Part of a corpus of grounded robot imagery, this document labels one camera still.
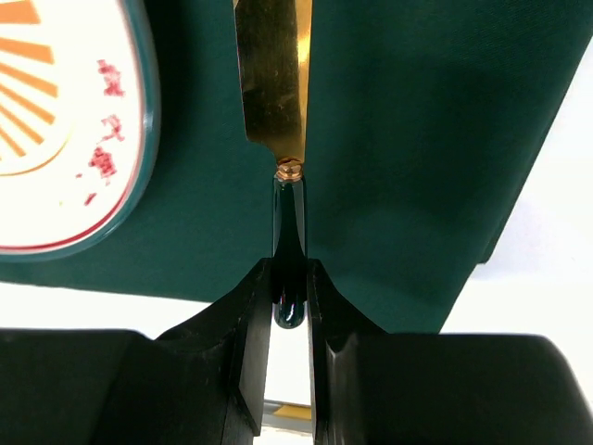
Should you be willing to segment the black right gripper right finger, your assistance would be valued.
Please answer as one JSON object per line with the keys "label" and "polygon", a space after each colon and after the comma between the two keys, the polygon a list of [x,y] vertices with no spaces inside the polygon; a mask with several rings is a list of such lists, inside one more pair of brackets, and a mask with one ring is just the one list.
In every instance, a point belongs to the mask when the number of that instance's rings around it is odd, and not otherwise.
{"label": "black right gripper right finger", "polygon": [[389,334],[308,265],[318,444],[588,444],[592,413],[547,338]]}

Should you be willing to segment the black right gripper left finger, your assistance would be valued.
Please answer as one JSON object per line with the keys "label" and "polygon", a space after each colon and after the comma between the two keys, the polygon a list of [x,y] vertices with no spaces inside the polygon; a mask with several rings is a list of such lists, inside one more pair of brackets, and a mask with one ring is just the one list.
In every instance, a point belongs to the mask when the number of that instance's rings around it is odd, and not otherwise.
{"label": "black right gripper left finger", "polygon": [[148,338],[131,330],[5,329],[5,444],[249,444],[261,431],[271,261]]}

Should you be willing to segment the dark green cloth placemat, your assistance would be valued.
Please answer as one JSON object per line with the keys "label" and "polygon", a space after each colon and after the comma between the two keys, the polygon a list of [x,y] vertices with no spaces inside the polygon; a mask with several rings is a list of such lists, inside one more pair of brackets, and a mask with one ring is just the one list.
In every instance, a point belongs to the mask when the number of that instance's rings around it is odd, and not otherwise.
{"label": "dark green cloth placemat", "polygon": [[[5,282],[213,301],[271,250],[232,5],[149,1],[158,160],[132,215]],[[317,1],[309,255],[383,329],[440,329],[509,218],[592,37],[588,1]]]}

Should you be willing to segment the white plate orange sunburst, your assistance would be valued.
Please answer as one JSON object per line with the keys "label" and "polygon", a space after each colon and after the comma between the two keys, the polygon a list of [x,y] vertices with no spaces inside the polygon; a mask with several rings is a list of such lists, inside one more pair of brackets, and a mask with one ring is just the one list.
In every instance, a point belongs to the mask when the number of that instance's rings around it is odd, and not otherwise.
{"label": "white plate orange sunburst", "polygon": [[158,64],[141,1],[1,5],[1,259],[83,251],[154,169]]}

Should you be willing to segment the gold knife green handle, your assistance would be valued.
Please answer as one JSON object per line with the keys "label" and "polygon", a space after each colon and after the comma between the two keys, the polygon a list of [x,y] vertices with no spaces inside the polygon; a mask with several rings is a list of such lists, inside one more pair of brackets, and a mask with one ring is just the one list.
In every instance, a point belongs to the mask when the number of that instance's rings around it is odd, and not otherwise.
{"label": "gold knife green handle", "polygon": [[275,322],[306,318],[307,187],[304,174],[313,4],[233,2],[246,138],[275,160],[272,180],[272,304]]}

